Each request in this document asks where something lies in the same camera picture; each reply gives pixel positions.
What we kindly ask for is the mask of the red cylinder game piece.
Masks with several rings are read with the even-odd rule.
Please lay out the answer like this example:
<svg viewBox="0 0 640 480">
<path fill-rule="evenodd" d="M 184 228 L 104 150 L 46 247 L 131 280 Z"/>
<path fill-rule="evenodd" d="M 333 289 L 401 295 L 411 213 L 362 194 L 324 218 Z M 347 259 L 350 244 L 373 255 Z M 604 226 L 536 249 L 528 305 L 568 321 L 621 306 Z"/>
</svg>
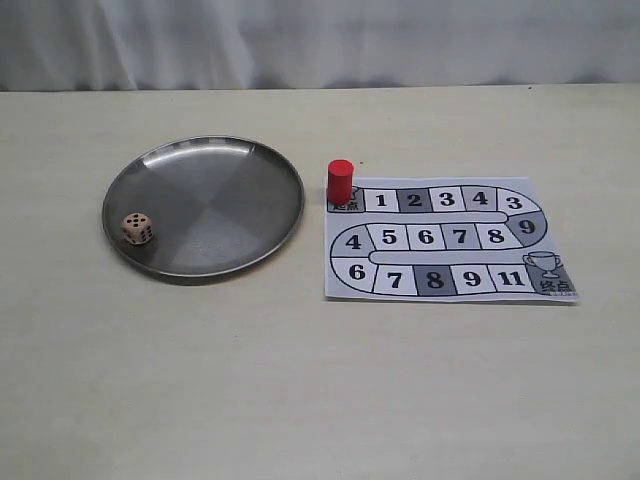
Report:
<svg viewBox="0 0 640 480">
<path fill-rule="evenodd" d="M 329 163 L 327 199 L 333 205 L 344 205 L 350 201 L 354 170 L 354 165 L 346 159 L 335 159 Z"/>
</svg>

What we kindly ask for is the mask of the wooden die with black pips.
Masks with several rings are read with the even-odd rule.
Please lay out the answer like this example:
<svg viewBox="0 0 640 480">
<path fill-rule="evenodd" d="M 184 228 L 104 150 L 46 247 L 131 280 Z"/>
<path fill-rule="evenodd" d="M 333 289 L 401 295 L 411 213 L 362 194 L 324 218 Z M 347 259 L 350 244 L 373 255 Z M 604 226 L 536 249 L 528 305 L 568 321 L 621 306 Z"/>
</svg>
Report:
<svg viewBox="0 0 640 480">
<path fill-rule="evenodd" d="M 152 221 L 141 212 L 128 214 L 122 220 L 120 228 L 124 239 L 134 246 L 144 245 L 154 238 Z"/>
</svg>

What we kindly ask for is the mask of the round stainless steel plate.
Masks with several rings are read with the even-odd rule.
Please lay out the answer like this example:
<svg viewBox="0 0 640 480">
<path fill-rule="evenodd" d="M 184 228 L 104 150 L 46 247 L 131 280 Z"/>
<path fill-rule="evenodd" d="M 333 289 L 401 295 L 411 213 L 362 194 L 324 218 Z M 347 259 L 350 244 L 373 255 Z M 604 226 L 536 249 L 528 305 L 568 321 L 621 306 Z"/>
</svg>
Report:
<svg viewBox="0 0 640 480">
<path fill-rule="evenodd" d="M 291 239 L 305 191 L 294 165 L 262 143 L 197 136 L 158 146 L 112 181 L 102 204 L 104 235 L 134 270 L 178 285 L 204 285 L 248 270 Z M 129 244 L 122 220 L 152 221 L 154 238 Z"/>
</svg>

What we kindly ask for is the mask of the printed paper game board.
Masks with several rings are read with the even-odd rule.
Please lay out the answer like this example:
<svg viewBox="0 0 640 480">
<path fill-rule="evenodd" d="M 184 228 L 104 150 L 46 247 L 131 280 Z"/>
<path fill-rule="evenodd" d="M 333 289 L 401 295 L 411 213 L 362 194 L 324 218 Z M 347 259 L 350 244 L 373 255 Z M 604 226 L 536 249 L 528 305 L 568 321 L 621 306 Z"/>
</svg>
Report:
<svg viewBox="0 0 640 480">
<path fill-rule="evenodd" d="M 579 300 L 526 177 L 357 177 L 324 226 L 329 298 Z"/>
</svg>

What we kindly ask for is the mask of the white curtain backdrop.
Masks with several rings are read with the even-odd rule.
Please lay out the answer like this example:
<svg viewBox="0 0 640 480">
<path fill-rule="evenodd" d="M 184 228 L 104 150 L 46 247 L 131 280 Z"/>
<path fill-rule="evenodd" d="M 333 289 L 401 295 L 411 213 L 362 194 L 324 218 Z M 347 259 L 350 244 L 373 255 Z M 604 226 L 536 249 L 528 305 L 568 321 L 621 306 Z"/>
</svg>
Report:
<svg viewBox="0 0 640 480">
<path fill-rule="evenodd" d="M 5 1 L 5 91 L 622 83 L 635 1 Z"/>
</svg>

